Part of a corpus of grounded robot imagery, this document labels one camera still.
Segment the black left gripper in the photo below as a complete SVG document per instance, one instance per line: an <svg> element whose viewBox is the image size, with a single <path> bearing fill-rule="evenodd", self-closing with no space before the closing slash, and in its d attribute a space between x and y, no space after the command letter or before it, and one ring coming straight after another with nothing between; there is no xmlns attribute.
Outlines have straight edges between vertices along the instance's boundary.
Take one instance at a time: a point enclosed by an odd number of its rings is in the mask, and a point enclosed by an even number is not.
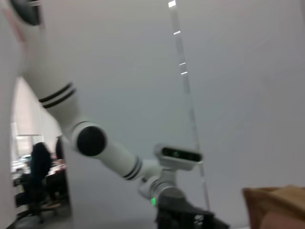
<svg viewBox="0 0 305 229"><path fill-rule="evenodd" d="M193 206L186 198L162 196L157 209L157 229L230 229L213 212Z"/></svg>

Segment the khaki canvas food bag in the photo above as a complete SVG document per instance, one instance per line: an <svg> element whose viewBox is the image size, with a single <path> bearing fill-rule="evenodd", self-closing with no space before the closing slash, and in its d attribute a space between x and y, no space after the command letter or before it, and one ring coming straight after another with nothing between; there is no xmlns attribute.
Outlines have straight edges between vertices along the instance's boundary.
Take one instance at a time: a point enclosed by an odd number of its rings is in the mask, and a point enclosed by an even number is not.
<svg viewBox="0 0 305 229"><path fill-rule="evenodd" d="M250 229L305 229L305 187L243 188Z"/></svg>

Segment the seated person in black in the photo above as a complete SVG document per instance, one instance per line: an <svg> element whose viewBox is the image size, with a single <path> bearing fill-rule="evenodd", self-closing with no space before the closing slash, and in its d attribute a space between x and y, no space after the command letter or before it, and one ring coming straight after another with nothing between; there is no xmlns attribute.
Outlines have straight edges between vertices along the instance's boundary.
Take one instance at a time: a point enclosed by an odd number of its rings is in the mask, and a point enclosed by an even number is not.
<svg viewBox="0 0 305 229"><path fill-rule="evenodd" d="M22 174L19 184L23 187L23 192L15 196L17 207L26 206L27 209L17 214L19 221L27 216L36 216L40 224L44 222L43 212L52 211L58 214L59 204L44 207L47 199L45 180L51 169L52 159L50 152L43 142L36 143L30 157L30 173Z"/></svg>

